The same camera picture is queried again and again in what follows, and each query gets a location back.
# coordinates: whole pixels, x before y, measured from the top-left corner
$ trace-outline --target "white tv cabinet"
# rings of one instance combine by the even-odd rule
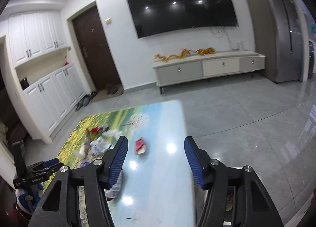
[[[168,62],[156,60],[153,68],[162,94],[162,88],[168,85],[254,72],[264,69],[264,63],[265,56],[257,52],[225,51],[205,56],[188,56],[184,59],[175,58]]]

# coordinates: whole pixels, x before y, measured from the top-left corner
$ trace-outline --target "baseboard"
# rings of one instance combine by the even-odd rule
[[[141,84],[141,85],[137,85],[137,86],[132,86],[130,88],[124,89],[125,93],[129,93],[129,92],[135,92],[135,91],[140,91],[140,90],[144,90],[144,89],[148,89],[148,88],[153,88],[156,87],[157,82],[150,82],[150,83],[145,83],[145,84]]]

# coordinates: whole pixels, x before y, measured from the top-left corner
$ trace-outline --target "plastic bag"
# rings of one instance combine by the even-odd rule
[[[111,143],[107,142],[102,137],[99,137],[96,140],[92,141],[90,145],[91,145],[92,154],[98,155],[100,153],[103,153],[107,149],[109,149],[111,146]]]

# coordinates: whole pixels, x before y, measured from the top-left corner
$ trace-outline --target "wall-mounted tv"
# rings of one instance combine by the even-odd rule
[[[138,37],[210,26],[238,26],[232,0],[127,0]]]

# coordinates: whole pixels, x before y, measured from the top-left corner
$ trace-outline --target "stainless steel refrigerator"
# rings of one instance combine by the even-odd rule
[[[302,35],[293,0],[247,0],[263,74],[278,83],[301,79]]]

